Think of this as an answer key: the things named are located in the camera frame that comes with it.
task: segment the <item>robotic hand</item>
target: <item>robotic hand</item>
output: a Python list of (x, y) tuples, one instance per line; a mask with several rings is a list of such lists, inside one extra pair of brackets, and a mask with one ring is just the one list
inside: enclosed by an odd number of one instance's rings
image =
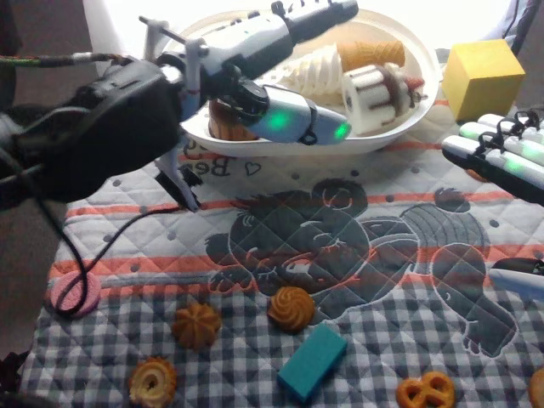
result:
[[(525, 201), (544, 206), (544, 121), (537, 111), (484, 115), (442, 143), (444, 156)], [(524, 298), (544, 300), (544, 262), (506, 258), (490, 270), (493, 283)]]
[[(108, 54), (0, 58), (0, 64), (47, 67), (115, 60), (98, 81), (78, 89), (62, 106), (0, 113), (0, 153), (22, 167), (16, 177), (13, 163), (6, 166), (5, 157), (0, 161), (0, 209), (30, 195), (22, 173), (45, 198), (68, 202), (91, 195), (109, 177), (155, 160), (161, 171), (157, 181), (182, 206), (197, 211), (190, 188), (201, 180), (187, 169), (179, 171), (178, 147), (187, 141), (179, 123), (210, 99), (228, 103), (240, 122), (264, 139), (342, 142), (350, 130), (344, 116), (253, 80), (289, 57), (297, 43), (353, 18), (356, 0), (308, 3), (290, 13), (281, 2), (271, 8), (272, 13), (252, 12), (247, 20), (191, 39), (169, 31), (165, 22), (140, 18), (148, 26), (146, 60)], [(180, 52), (157, 55), (169, 39), (181, 43)]]

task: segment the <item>teal block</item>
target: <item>teal block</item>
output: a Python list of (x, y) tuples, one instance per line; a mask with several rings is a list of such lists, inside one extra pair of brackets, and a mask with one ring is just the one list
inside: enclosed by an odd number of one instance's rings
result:
[(281, 367), (278, 381), (305, 402), (325, 374), (340, 360), (347, 345), (346, 340), (320, 324)]

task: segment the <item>checkered fabric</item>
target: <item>checkered fabric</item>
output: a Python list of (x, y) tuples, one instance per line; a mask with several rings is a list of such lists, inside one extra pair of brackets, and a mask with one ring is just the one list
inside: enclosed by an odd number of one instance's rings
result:
[[(501, 258), (542, 256), (544, 210), (446, 161), (439, 142), (456, 130), (436, 106), (365, 156), (227, 166), (193, 146), (184, 154), (204, 179), (203, 209), (128, 229), (93, 270), (103, 287), (93, 313), (62, 320), (44, 303), (22, 391), (62, 407), (127, 406), (131, 372), (156, 356), (178, 374), (172, 406), (297, 406), (277, 374), (323, 322), (348, 347), (311, 406), (396, 406), (400, 382), (431, 370), (452, 378), (457, 407), (530, 406), (530, 377), (544, 366), (544, 307), (485, 274)], [(65, 230), (85, 258), (134, 215), (172, 205), (154, 175), (150, 166), (114, 178), (70, 205)], [(307, 329), (285, 334), (266, 314), (276, 271), (318, 244), (317, 256), (282, 269), (295, 276), (283, 284), (307, 287), (317, 307)], [(61, 246), (49, 288), (74, 268)], [(171, 334), (176, 309), (194, 301), (222, 316), (216, 342), (199, 353)]]

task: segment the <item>yellow cube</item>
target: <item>yellow cube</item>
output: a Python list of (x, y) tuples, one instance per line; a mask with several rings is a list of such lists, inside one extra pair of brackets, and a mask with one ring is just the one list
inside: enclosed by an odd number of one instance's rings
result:
[(442, 89), (458, 121), (486, 113), (505, 116), (518, 94), (525, 71), (504, 40), (454, 45)]

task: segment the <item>waffle cone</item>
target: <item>waffle cone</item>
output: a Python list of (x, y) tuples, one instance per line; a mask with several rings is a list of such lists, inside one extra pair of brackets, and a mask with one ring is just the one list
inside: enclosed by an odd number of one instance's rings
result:
[(398, 66), (405, 65), (405, 48), (401, 41), (339, 42), (337, 50), (344, 72), (366, 65), (384, 65), (387, 62)]

